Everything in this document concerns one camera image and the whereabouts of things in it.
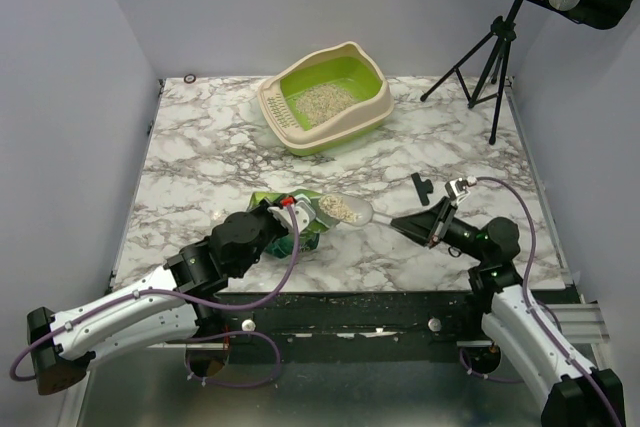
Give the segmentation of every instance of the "gray wall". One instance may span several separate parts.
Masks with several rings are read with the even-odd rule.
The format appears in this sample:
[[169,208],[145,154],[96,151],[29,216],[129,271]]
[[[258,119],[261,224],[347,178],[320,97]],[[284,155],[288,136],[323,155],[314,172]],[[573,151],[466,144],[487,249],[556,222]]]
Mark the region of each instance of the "gray wall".
[[597,299],[640,422],[640,3],[599,32],[550,18],[516,79],[518,106],[569,267]]
[[0,12],[0,424],[48,427],[61,395],[6,372],[30,310],[104,292],[157,81],[115,0],[0,0]]
[[[303,55],[355,40],[387,75],[442,74],[511,0],[118,0],[164,76],[275,74]],[[547,11],[519,17],[514,71]],[[470,64],[478,72],[481,55]]]

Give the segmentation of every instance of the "litter scoop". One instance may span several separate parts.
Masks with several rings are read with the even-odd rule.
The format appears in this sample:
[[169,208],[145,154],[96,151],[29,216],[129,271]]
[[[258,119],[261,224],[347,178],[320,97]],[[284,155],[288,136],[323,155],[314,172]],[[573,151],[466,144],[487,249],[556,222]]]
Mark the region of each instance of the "litter scoop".
[[314,205],[316,214],[331,227],[340,222],[354,227],[363,227],[371,222],[389,225],[393,220],[392,217],[373,210],[370,202],[353,195],[325,194],[316,202],[317,205]]

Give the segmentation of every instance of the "red connector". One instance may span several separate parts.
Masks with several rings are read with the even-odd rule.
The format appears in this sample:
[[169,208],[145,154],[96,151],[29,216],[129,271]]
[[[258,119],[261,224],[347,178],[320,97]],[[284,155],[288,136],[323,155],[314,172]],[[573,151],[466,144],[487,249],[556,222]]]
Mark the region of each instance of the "red connector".
[[280,205],[282,205],[283,207],[286,207],[287,205],[293,205],[296,203],[296,199],[294,199],[293,197],[287,197],[286,199],[282,199],[280,201]]

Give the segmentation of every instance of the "white marble surface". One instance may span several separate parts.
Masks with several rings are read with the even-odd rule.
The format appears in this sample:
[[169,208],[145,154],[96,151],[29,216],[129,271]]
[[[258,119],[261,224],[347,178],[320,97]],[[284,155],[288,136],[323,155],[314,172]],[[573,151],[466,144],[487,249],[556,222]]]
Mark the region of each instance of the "white marble surface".
[[[344,146],[295,157],[279,144],[255,99],[260,78],[169,79],[117,267],[120,288],[201,239],[229,213],[245,210],[256,190],[298,187],[359,195],[390,215],[421,209],[410,174],[432,179],[432,204],[443,183],[462,175],[508,180],[524,196],[538,232],[532,275],[537,288],[562,288],[556,251],[505,102],[498,141],[487,143],[493,104],[466,107],[457,81],[449,80],[425,103],[419,96],[435,78],[391,78],[396,109],[375,132]],[[478,186],[460,218],[484,225],[506,216],[520,225],[521,269],[529,253],[526,220],[504,189]],[[264,255],[230,291],[269,291],[286,261]],[[302,255],[286,291],[467,290],[472,259],[454,259],[446,246],[428,250],[387,228],[339,226]]]

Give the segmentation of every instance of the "black tripod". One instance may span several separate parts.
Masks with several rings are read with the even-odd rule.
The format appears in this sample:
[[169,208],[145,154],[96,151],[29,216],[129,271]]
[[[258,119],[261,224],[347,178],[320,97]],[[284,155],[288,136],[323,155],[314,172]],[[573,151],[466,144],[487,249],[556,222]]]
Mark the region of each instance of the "black tripod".
[[[502,16],[497,17],[496,20],[491,24],[491,32],[489,32],[484,39],[482,39],[478,45],[476,45],[473,49],[469,51],[467,55],[465,55],[460,62],[454,65],[449,72],[445,74],[436,85],[431,87],[429,92],[420,97],[420,100],[424,102],[427,98],[438,88],[440,87],[445,80],[451,77],[451,74],[454,72],[458,76],[460,83],[462,84],[462,89],[464,90],[464,95],[467,96],[467,100],[469,101],[469,108],[473,109],[476,105],[486,102],[487,100],[496,99],[496,109],[493,113],[493,126],[491,127],[491,137],[489,137],[489,143],[491,145],[496,143],[496,131],[498,130],[498,119],[500,118],[500,106],[502,104],[502,93],[504,92],[504,84],[507,78],[507,66],[509,64],[509,53],[511,52],[511,42],[516,40],[516,32],[514,20],[516,15],[518,15],[518,11],[522,6],[522,0],[514,0],[513,5],[511,6],[511,10],[509,10],[509,14],[507,15],[507,19],[504,20]],[[462,74],[460,73],[460,67],[473,55],[484,46],[487,42],[491,40],[493,36],[498,37],[496,40],[496,44],[493,46],[493,50],[491,51],[491,55],[489,56],[489,60],[487,61],[484,69],[482,70],[482,75],[480,76],[480,80],[478,81],[478,85],[476,85],[475,90],[473,91],[473,95],[469,95],[469,89],[467,89],[467,84],[465,84],[464,79],[462,78]],[[495,84],[498,80],[498,71],[500,70],[500,65],[502,65],[502,70],[500,71],[500,85],[498,87],[498,92],[492,95],[488,95],[487,97],[483,97],[482,99],[478,99],[480,96],[480,92],[484,88],[484,85],[487,82],[487,78],[489,77],[489,73],[491,72],[491,68],[494,68],[493,74],[491,76],[491,83]]]

